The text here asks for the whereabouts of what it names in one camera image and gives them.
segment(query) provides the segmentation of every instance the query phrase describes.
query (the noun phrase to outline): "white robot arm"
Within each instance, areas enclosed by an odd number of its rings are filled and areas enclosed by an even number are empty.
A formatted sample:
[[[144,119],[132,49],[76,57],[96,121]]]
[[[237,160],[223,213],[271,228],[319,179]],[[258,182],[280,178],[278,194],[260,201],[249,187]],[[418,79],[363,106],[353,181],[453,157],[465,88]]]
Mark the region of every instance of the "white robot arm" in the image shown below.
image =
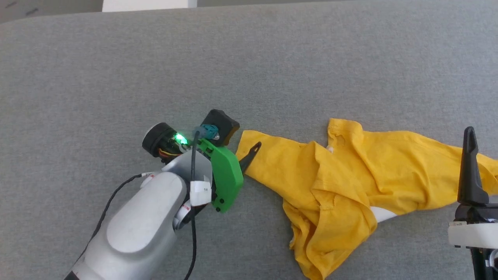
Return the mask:
[[[498,204],[490,203],[483,190],[477,164],[476,133],[465,129],[455,220],[448,240],[457,248],[470,249],[477,280],[498,280]]]
[[[72,279],[151,279],[176,240],[173,219],[186,193],[177,174],[155,175],[91,240]]]
[[[149,280],[163,264],[176,232],[190,222],[194,255],[187,279],[195,262],[195,215],[208,203],[218,212],[227,211],[242,187],[243,172],[260,147],[256,144],[239,162],[225,147],[238,128],[220,110],[209,112],[195,128],[190,144],[166,123],[153,126],[142,147],[166,166],[133,176],[117,188],[65,280]],[[145,175],[137,194],[102,224],[114,195]]]

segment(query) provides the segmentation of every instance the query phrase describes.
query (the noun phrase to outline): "gray fabric surface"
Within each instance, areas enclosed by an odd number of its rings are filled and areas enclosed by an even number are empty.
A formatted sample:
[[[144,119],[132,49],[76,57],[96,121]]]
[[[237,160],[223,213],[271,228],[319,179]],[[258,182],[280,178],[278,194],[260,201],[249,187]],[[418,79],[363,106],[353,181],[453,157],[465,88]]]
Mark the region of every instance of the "gray fabric surface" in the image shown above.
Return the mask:
[[[322,144],[331,117],[453,145],[473,125],[498,157],[496,14],[494,0],[379,0],[0,25],[0,279],[61,279],[117,185],[161,167],[144,132],[190,131],[211,108]],[[248,178],[231,211],[203,211],[191,279],[303,279],[281,203]],[[471,279],[469,252],[447,243],[454,210],[381,223],[330,279]],[[187,227],[154,279],[182,279],[190,258]]]

